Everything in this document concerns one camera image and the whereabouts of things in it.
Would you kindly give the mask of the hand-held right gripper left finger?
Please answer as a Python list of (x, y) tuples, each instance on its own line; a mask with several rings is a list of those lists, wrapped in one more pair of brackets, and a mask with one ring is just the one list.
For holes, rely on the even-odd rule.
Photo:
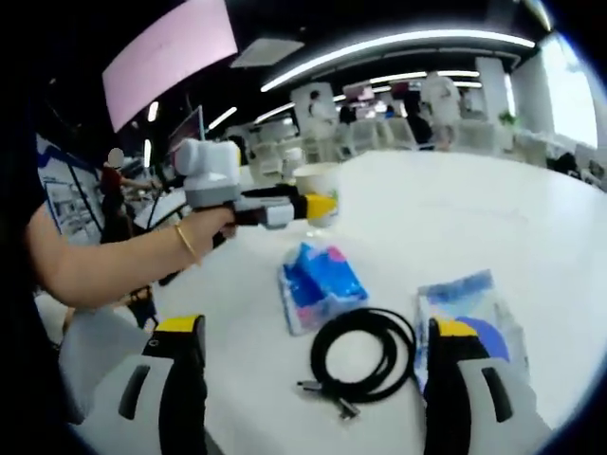
[(205, 318), (161, 322), (94, 391), (98, 454), (206, 454)]

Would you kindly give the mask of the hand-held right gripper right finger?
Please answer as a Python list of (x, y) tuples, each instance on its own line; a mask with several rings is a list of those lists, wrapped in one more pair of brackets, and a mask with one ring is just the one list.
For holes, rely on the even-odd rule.
[(429, 321), (426, 454), (529, 454), (534, 393), (458, 320)]

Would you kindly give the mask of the person's left hand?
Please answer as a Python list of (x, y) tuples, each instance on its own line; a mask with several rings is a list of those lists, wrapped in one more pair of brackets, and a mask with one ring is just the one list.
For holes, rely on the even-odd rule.
[(228, 208), (193, 212), (183, 221), (182, 226), (198, 257), (213, 250), (213, 237), (216, 234), (228, 240), (235, 236), (237, 229), (233, 212)]

